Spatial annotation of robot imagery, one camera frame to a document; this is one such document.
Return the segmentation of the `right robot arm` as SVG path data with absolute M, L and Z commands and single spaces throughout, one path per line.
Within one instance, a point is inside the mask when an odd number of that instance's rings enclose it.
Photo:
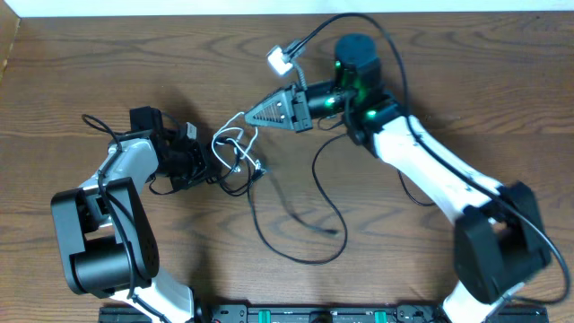
M 484 322 L 549 265 L 533 191 L 483 175 L 434 139 L 385 90 L 376 45 L 367 35 L 337 41 L 333 80 L 282 87 L 245 120 L 253 127 L 302 132 L 334 114 L 355 144 L 403 173 L 453 224 L 458 282 L 442 305 L 448 321 Z

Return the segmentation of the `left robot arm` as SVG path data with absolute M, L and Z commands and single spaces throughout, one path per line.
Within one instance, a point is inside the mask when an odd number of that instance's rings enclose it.
M 161 267 L 140 198 L 159 177 L 174 192 L 202 181 L 205 149 L 189 122 L 167 128 L 166 113 L 152 107 L 131 109 L 129 116 L 126 132 L 82 116 L 111 140 L 95 173 L 50 202 L 66 283 L 76 294 L 122 301 L 152 322 L 210 322 L 209 305 Z

